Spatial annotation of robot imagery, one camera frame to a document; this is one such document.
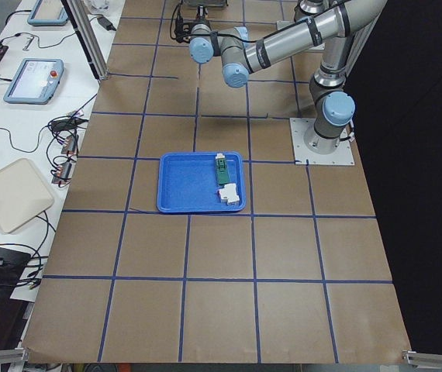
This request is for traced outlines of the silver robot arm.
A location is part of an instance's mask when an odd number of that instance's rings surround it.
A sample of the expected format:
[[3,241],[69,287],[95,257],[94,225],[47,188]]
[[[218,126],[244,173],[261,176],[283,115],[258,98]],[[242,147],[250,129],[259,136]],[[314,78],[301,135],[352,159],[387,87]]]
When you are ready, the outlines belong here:
[[342,132],[355,113],[355,103],[344,92],[347,62],[357,32],[369,26],[385,7],[384,1],[300,1],[293,22],[259,40],[250,40],[244,27],[221,31],[211,28],[205,6],[187,26],[177,24],[174,37],[189,46],[191,58],[206,64],[220,57],[223,79],[231,88],[240,88],[250,74],[312,47],[323,46],[319,68],[309,82],[317,117],[306,130],[306,147],[321,155],[332,154],[342,142]]

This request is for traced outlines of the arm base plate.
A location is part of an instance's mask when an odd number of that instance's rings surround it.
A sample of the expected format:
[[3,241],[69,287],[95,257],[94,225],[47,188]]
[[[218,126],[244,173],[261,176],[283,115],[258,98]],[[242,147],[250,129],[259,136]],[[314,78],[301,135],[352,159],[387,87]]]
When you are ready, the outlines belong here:
[[294,163],[354,166],[354,155],[346,129],[335,139],[325,139],[315,131],[315,121],[315,118],[290,118]]

